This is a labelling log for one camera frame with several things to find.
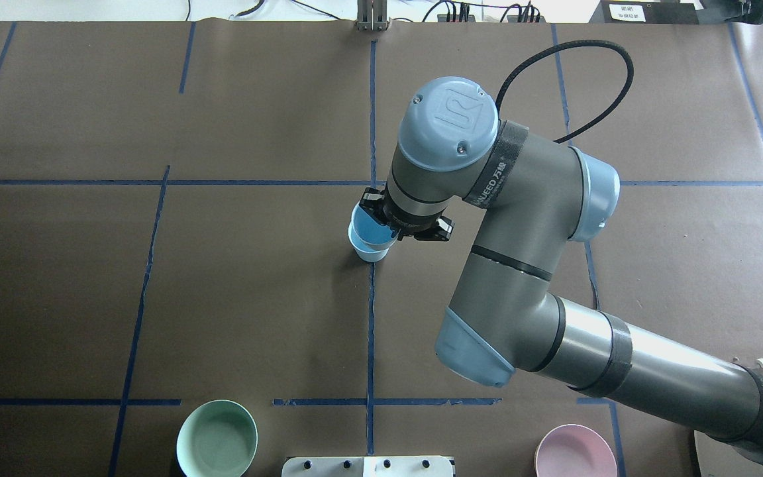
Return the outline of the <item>green bowl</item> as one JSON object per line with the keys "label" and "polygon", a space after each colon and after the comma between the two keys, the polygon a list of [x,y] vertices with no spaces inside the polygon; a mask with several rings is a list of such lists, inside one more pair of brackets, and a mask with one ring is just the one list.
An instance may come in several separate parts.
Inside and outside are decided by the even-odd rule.
{"label": "green bowl", "polygon": [[176,459],[185,476],[242,476],[258,448],[252,414],[229,399],[214,399],[190,413],[176,438]]}

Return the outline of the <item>orange black connector strip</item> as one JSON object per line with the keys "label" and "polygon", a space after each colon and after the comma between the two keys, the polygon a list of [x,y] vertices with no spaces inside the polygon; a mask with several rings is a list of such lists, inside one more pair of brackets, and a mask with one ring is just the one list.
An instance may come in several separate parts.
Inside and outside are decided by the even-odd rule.
{"label": "orange black connector strip", "polygon": [[541,10],[532,2],[495,5],[439,1],[430,6],[421,22],[427,23],[432,18],[438,23],[540,24],[547,22]]}

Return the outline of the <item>cream toaster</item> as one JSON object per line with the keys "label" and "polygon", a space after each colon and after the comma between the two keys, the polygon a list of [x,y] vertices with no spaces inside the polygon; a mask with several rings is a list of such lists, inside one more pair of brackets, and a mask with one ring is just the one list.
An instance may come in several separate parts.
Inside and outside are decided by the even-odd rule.
{"label": "cream toaster", "polygon": [[752,462],[745,459],[733,447],[693,432],[699,476],[751,476]]}

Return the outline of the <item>aluminium frame post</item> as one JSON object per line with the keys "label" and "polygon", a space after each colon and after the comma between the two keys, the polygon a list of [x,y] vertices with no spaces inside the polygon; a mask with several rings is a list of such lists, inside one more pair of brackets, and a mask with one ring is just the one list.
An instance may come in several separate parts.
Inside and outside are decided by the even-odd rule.
{"label": "aluminium frame post", "polygon": [[358,31],[385,31],[390,24],[387,0],[357,0],[355,26]]}

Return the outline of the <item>blue cup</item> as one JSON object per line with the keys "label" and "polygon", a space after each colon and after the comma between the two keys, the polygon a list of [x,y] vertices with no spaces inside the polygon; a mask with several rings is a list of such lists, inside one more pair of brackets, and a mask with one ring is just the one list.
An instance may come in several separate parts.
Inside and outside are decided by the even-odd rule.
{"label": "blue cup", "polygon": [[358,204],[352,208],[349,226],[354,226],[358,236],[367,244],[379,250],[383,247],[393,246],[396,240],[390,240],[390,229],[372,219]]}
{"label": "blue cup", "polygon": [[358,236],[358,233],[352,225],[349,225],[348,227],[348,239],[357,256],[364,262],[381,262],[391,250],[391,246],[376,250],[372,247],[372,244],[367,244]]}

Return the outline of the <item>pink bowl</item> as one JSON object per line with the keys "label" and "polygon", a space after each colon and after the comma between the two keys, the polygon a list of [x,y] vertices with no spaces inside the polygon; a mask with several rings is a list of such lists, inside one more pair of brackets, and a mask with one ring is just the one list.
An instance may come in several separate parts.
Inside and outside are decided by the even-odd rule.
{"label": "pink bowl", "polygon": [[547,432],[534,454],[536,476],[617,476],[617,459],[606,440],[583,425]]}

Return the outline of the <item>black box white label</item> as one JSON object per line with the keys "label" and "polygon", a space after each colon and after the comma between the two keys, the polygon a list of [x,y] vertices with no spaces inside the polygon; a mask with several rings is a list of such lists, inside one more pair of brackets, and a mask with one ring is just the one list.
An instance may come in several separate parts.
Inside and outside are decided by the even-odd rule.
{"label": "black box white label", "polygon": [[699,18],[691,3],[599,1],[588,23],[697,25]]}

